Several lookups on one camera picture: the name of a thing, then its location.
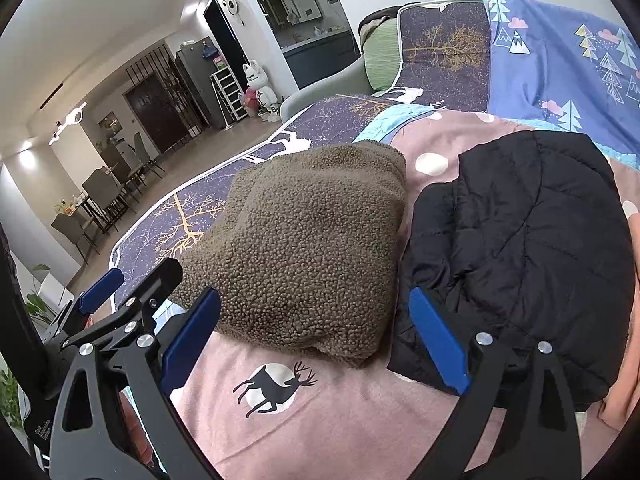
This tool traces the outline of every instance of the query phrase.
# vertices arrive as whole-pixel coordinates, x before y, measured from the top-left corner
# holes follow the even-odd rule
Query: folded black puffer jacket
[[[460,155],[459,175],[415,203],[388,368],[455,393],[410,316],[419,286],[459,339],[497,336],[520,370],[549,341],[576,409],[586,409],[616,381],[634,294],[631,236],[609,164],[583,134],[517,132]],[[497,406],[520,380],[505,375]]]

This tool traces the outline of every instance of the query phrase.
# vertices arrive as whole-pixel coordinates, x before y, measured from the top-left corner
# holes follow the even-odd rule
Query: metal screw
[[[89,355],[94,351],[94,346],[91,343],[84,343],[80,347],[80,355]]]
[[[151,346],[153,343],[154,343],[154,337],[151,334],[143,334],[136,341],[136,344],[140,348],[146,348],[148,346]]]
[[[551,346],[551,343],[548,343],[547,341],[540,341],[538,343],[538,350],[540,350],[543,354],[551,354],[551,351],[554,348]]]
[[[482,346],[489,346],[494,342],[494,338],[487,332],[478,332],[476,334],[476,342]]]

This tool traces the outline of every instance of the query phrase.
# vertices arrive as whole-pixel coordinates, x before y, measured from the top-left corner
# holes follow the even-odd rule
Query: green pillow
[[[389,88],[400,68],[398,47],[398,20],[392,18],[374,30],[362,47],[364,67],[371,87],[378,90]]]

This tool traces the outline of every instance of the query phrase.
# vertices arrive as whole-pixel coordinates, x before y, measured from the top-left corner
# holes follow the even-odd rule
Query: folded brown fleece jacket
[[[213,286],[219,332],[357,366],[393,309],[404,200],[404,157],[370,140],[241,170],[225,215],[180,258],[172,300]]]

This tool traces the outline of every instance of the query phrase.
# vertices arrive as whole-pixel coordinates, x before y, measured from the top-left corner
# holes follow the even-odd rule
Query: sofa armrest
[[[337,74],[316,81],[287,97],[280,107],[282,122],[288,121],[310,104],[336,94],[373,94],[373,88],[364,70],[364,56],[360,56]]]

